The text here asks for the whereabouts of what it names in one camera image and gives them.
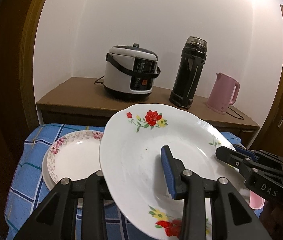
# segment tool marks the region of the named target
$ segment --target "power cord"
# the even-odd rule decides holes
[[[229,114],[230,116],[236,118],[236,119],[240,119],[240,120],[244,120],[244,118],[239,114],[237,113],[235,110],[231,109],[230,107],[228,107],[231,111],[233,111],[235,114],[239,115],[240,117],[237,117],[237,116],[234,116],[232,114],[230,114],[229,112],[226,111],[227,114]]]
[[[104,82],[98,82],[99,80],[101,80],[104,76],[100,77],[99,79],[95,80],[94,84],[104,84]]]

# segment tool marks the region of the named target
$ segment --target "rice cooker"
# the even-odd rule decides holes
[[[104,88],[123,100],[143,100],[153,89],[154,79],[160,74],[158,56],[139,44],[114,46],[106,55]]]

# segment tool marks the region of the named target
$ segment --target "checkered tablecloth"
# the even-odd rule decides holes
[[[104,131],[104,127],[86,127],[65,124],[46,124],[36,128],[26,139],[24,151],[15,171],[7,198],[5,218],[9,226],[7,240],[12,240],[33,210],[48,194],[41,166],[49,147],[61,136],[77,130]],[[231,143],[240,143],[230,133],[224,136]],[[76,240],[80,240],[82,210],[77,210]],[[105,208],[109,240],[151,240],[135,228],[115,204]]]

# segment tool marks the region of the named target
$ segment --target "plate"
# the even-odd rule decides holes
[[[51,191],[53,189],[53,187],[55,187],[56,183],[52,180],[52,178],[49,175],[48,172],[48,167],[47,167],[47,156],[48,153],[50,151],[50,148],[47,150],[47,152],[45,153],[44,157],[43,157],[43,162],[42,162],[42,175],[43,175],[43,181],[45,182],[47,188],[49,191]],[[110,204],[114,203],[112,200],[104,200],[104,205],[108,206]],[[83,199],[79,198],[78,199],[78,208],[82,209],[83,208]]]
[[[82,130],[59,138],[47,156],[48,173],[54,183],[62,178],[85,179],[100,170],[98,151],[103,132]]]
[[[207,179],[226,177],[242,195],[249,196],[238,170],[216,158],[218,147],[234,148],[213,126],[167,105],[130,106],[108,121],[99,161],[119,209],[150,237],[177,239],[183,214],[183,200],[175,201],[168,193],[160,161],[163,145],[170,147],[186,169]],[[207,239],[212,239],[209,199],[205,205]]]

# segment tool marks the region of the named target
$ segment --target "pink electric kettle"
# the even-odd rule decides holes
[[[235,103],[240,84],[234,78],[223,73],[219,72],[216,75],[217,78],[209,99],[207,100],[207,106],[217,113],[225,114],[228,106]]]

